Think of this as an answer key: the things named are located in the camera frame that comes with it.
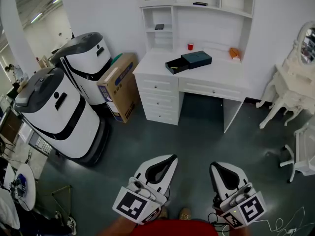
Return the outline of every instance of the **person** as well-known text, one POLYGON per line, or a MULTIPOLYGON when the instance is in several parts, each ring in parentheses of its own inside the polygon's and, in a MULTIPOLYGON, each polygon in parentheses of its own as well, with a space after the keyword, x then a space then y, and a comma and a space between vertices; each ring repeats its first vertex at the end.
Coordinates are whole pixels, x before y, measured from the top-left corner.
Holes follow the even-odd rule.
POLYGON ((55 218, 47 219, 39 213, 24 210, 14 203, 11 194, 0 189, 0 227, 7 234, 19 230, 25 234, 44 235, 76 235, 76 222, 68 217, 67 225, 63 225, 61 214, 56 211, 55 218))
MULTIPOLYGON (((181 210, 178 220, 168 220, 165 207, 153 222, 136 227, 136 223, 125 217, 119 217, 109 228, 99 233, 98 236, 175 236, 198 235, 217 236, 216 228, 209 223, 191 220, 191 211, 188 208, 181 210)), ((250 236, 247 227, 237 230, 231 229, 230 236, 250 236)))
POLYGON ((20 84, 27 77, 27 75, 23 73, 22 69, 18 65, 14 66, 10 64, 9 66, 6 66, 4 70, 8 73, 12 84, 15 82, 20 84))

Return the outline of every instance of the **concrete floor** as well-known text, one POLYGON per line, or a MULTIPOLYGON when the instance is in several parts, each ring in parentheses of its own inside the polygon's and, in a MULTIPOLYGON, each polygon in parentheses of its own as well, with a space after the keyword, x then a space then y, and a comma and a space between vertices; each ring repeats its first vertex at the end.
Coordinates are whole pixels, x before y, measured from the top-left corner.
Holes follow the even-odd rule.
MULTIPOLYGON (((241 167, 255 189, 262 192, 268 208, 262 219, 268 219, 272 229, 277 218, 286 225, 302 206, 302 225, 315 222, 315 176, 297 174, 288 184, 291 166, 278 168, 280 160, 288 159, 281 147, 293 145, 293 131, 309 116, 302 113, 284 127, 288 116, 283 118, 278 113, 260 130, 259 124, 268 112, 267 107, 256 109, 246 103, 223 134, 221 99, 186 94, 178 126, 147 121, 139 104, 127 124, 110 118, 112 131, 107 150, 95 167, 85 168, 51 154, 37 185, 37 203, 53 215, 57 206, 44 195, 71 184, 71 214, 77 221, 78 236, 96 235, 118 217, 112 210, 114 200, 140 164, 156 156, 177 154, 179 163, 168 205, 170 218, 176 218, 181 208, 190 207, 193 218, 207 220, 215 196, 209 166, 213 161, 223 161, 241 167)), ((65 193, 58 198, 66 204, 65 193)), ((302 217, 300 210, 287 229, 298 228, 302 217)), ((307 236, 312 228, 305 226, 295 235, 307 236)), ((277 235, 269 231, 266 222, 253 223, 250 230, 253 236, 277 235)))
POLYGON ((8 156, 3 155, 3 157, 9 161, 13 168, 18 169, 22 163, 25 163, 30 152, 31 159, 29 160, 28 165, 32 169, 34 177, 39 179, 46 163, 47 156, 33 149, 30 145, 25 144, 19 135, 15 138, 14 143, 15 146, 6 145, 8 148, 12 149, 14 153, 6 148, 5 154, 8 156))

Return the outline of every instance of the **red shirt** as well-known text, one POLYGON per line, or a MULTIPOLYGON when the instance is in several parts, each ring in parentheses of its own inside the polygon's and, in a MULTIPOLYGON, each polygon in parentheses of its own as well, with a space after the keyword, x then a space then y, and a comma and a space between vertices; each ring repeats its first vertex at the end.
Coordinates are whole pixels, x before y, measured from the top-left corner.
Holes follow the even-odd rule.
POLYGON ((156 220, 135 228, 131 236, 217 236, 215 228, 207 223, 192 220, 156 220))

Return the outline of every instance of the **white pillar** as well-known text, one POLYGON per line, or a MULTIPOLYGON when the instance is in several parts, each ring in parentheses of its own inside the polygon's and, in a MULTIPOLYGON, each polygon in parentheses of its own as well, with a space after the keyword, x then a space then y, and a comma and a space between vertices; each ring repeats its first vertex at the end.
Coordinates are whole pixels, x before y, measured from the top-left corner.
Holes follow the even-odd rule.
POLYGON ((1 22, 11 51, 24 73, 29 77, 40 69, 24 35, 15 0, 1 0, 1 22))

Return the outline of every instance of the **shoe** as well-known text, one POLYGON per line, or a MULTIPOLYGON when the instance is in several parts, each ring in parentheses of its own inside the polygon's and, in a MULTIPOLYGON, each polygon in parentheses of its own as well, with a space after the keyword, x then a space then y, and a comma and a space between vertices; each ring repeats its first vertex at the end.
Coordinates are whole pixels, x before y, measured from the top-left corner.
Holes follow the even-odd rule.
POLYGON ((68 217, 67 226, 70 227, 72 231, 72 235, 77 235, 77 223, 75 222, 74 218, 68 217))
POLYGON ((61 213, 58 212, 57 210, 55 211, 55 219, 57 219, 60 222, 61 226, 64 226, 63 217, 61 213))
POLYGON ((188 208, 183 208, 179 213, 180 220, 191 220, 191 210, 188 208))
POLYGON ((163 206, 159 216, 157 217, 157 219, 167 219, 167 218, 168 218, 168 212, 167 212, 166 207, 163 206))

